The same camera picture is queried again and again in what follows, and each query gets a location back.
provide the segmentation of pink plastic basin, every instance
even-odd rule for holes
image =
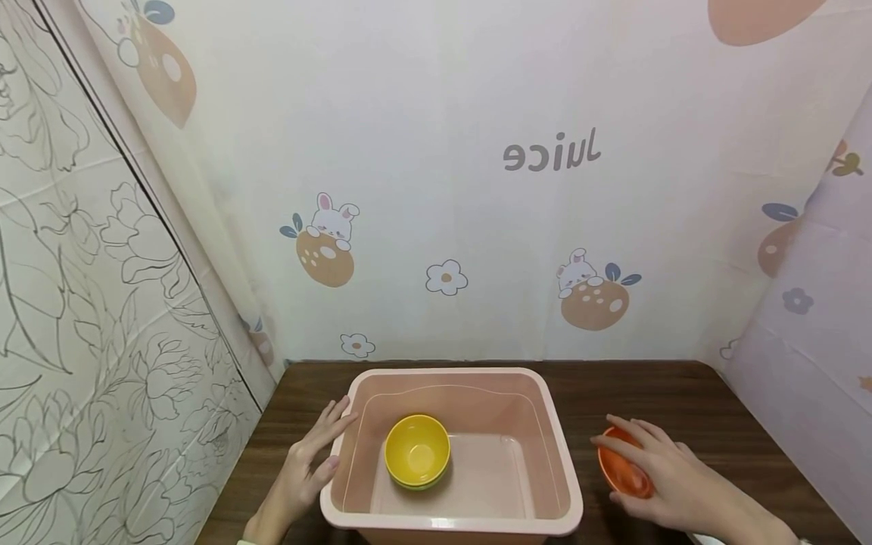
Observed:
[[[338,528],[372,545],[542,543],[571,534],[582,492],[548,387],[521,368],[383,369],[357,377],[358,421],[333,443],[341,463],[321,493]],[[426,491],[396,486],[383,463],[401,418],[424,413],[451,439],[446,475]]]

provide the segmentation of cartoon sticker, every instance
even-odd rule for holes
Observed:
[[[362,333],[340,335],[339,340],[342,341],[342,351],[355,358],[364,359],[376,350],[376,345],[369,342]]]
[[[860,155],[854,152],[846,153],[847,151],[848,142],[841,140],[835,153],[833,153],[833,159],[827,165],[827,172],[832,169],[833,176],[847,176],[848,174],[863,176],[863,171],[860,169]]]
[[[569,263],[557,268],[557,297],[560,311],[569,324],[583,330],[604,330],[617,323],[630,306],[631,286],[642,280],[641,275],[621,279],[621,269],[614,263],[605,267],[605,278],[599,276],[585,260],[584,248],[569,255]]]
[[[727,45],[754,45],[802,23],[827,0],[709,0],[709,24]]]
[[[757,248],[757,262],[760,264],[760,268],[767,276],[775,278],[787,256],[787,250],[794,242],[796,232],[800,228],[802,215],[796,208],[780,202],[764,204],[763,214],[773,220],[785,223],[767,235],[760,243],[760,247]]]
[[[427,268],[426,287],[433,293],[455,296],[457,290],[463,290],[468,284],[466,275],[460,272],[460,263],[454,259]]]
[[[726,361],[731,361],[733,357],[736,355],[736,351],[739,349],[739,341],[742,340],[742,337],[734,338],[732,341],[726,344],[726,346],[722,346],[718,351],[720,356]]]
[[[88,17],[112,40],[122,63],[135,68],[148,96],[177,127],[194,108],[197,82],[185,55],[157,25],[175,19],[163,0],[79,0]]]
[[[360,209],[344,204],[337,210],[326,193],[318,194],[317,205],[309,226],[303,228],[303,218],[294,214],[294,225],[284,225],[279,232],[296,238],[296,257],[313,280],[338,288],[348,283],[354,274],[351,220],[360,214]]]
[[[814,299],[807,296],[803,288],[785,291],[781,294],[781,299],[784,301],[784,308],[794,314],[807,314],[814,304]]]
[[[267,366],[272,364],[275,354],[273,353],[272,341],[269,340],[269,334],[263,328],[263,318],[258,317],[254,327],[251,327],[242,316],[239,316],[239,319],[242,322],[242,327],[245,328],[245,332],[249,334],[251,343],[257,347],[263,362]]]

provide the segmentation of hand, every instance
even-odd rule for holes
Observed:
[[[291,523],[311,507],[321,489],[336,474],[339,457],[330,456],[315,471],[311,468],[312,460],[358,418],[356,412],[339,418],[350,402],[348,396],[339,403],[331,401],[309,433],[291,446],[266,499],[245,525],[243,540],[255,545],[278,545]]]
[[[729,480],[701,462],[684,443],[644,420],[606,419],[629,433],[642,448],[602,435],[591,439],[648,474],[654,495],[642,500],[612,492],[610,499],[640,519],[660,526],[716,537],[741,545],[796,545],[787,525]]]

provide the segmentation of yellow bowl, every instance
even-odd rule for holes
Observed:
[[[433,486],[445,473],[450,458],[448,432],[433,417],[407,416],[387,434],[385,465],[402,487],[424,490]]]

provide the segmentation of wallpaper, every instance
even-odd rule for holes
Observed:
[[[861,3],[75,5],[276,361],[722,368],[872,82]]]
[[[43,14],[0,0],[0,541],[193,542],[260,410]]]
[[[723,354],[730,386],[862,543],[872,542],[870,162],[872,91],[811,199],[760,210],[780,225],[760,254],[790,252]]]

